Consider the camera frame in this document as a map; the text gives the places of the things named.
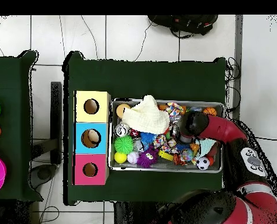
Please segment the stacked boxes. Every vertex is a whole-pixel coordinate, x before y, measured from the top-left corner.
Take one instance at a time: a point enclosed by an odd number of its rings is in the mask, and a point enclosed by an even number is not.
[[[108,167],[108,92],[76,91],[74,184],[105,185]]]

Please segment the green spiky ball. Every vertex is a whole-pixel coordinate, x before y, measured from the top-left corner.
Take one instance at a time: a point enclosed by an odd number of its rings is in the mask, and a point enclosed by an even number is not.
[[[123,154],[129,154],[133,151],[133,140],[130,135],[117,138],[115,140],[116,151]]]

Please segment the white cloth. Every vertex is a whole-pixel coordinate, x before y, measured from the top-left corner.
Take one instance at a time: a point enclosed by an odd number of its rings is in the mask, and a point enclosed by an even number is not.
[[[158,109],[153,96],[146,95],[135,107],[125,108],[122,121],[137,131],[162,134],[169,127],[169,114]]]

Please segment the dark green table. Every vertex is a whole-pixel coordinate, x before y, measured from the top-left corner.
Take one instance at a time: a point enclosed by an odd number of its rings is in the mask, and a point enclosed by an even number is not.
[[[29,75],[36,60],[34,51],[17,58],[0,57],[0,158],[7,169],[0,199],[41,200],[28,183],[32,144]]]
[[[72,185],[73,91],[107,91],[112,99],[153,95],[161,100],[225,101],[224,58],[214,62],[84,60],[70,52],[64,81],[64,199],[73,201],[172,201],[197,188],[221,189],[221,174],[110,171],[104,186]]]

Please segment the yellow box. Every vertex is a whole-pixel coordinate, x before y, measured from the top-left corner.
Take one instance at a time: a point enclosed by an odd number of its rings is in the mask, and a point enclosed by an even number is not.
[[[108,92],[76,91],[76,122],[108,123]]]

